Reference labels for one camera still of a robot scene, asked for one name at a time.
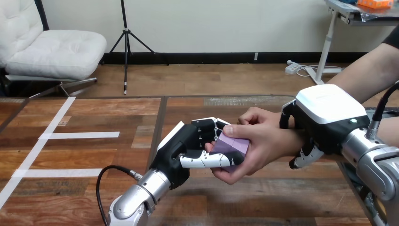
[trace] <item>orange object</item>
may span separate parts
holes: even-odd
[[[391,8],[394,0],[358,0],[358,5],[370,8]]]

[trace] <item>purple cube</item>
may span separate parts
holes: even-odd
[[[221,133],[216,141],[213,151],[219,153],[239,151],[242,154],[242,156],[245,157],[248,146],[249,146],[249,140],[234,139],[231,137],[227,137],[225,134]],[[229,173],[233,173],[237,167],[238,166],[234,165],[229,167],[223,167],[223,169]]]

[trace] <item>cushion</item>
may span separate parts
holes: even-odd
[[[43,32],[34,0],[0,0],[0,68]]]
[[[90,76],[104,55],[104,36],[85,31],[50,30],[7,62],[11,75],[82,80]]]

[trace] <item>floor tape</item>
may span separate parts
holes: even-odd
[[[65,103],[62,105],[62,107],[60,108],[58,113],[54,116],[51,123],[47,126],[44,133],[51,134],[54,132],[57,125],[59,124],[61,119],[64,117],[64,115],[68,111],[68,109],[71,107],[74,100],[75,100],[75,97],[69,97],[65,101]],[[35,144],[35,146],[29,152],[28,156],[25,158],[25,160],[22,162],[22,164],[18,168],[18,170],[23,170],[22,173],[21,173],[21,171],[20,171],[20,173],[17,173],[18,170],[16,170],[14,172],[14,174],[20,174],[20,175],[18,177],[11,177],[11,179],[7,182],[6,186],[0,192],[0,209],[3,207],[3,205],[6,203],[7,199],[13,193],[14,189],[18,186],[22,177],[24,177],[23,172],[27,172],[27,170],[30,168],[32,163],[35,161],[36,157],[39,155],[40,151],[42,150],[44,145],[47,143],[47,141],[48,141],[48,139],[38,140],[38,142]]]
[[[43,133],[39,139],[87,139],[87,138],[117,138],[119,132],[93,133]]]
[[[97,177],[102,169],[18,169],[14,177],[24,178],[85,178]]]

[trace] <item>power strip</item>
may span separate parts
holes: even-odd
[[[301,66],[297,63],[292,63],[288,67],[286,67],[286,73],[288,74],[296,74],[297,71],[301,69]]]

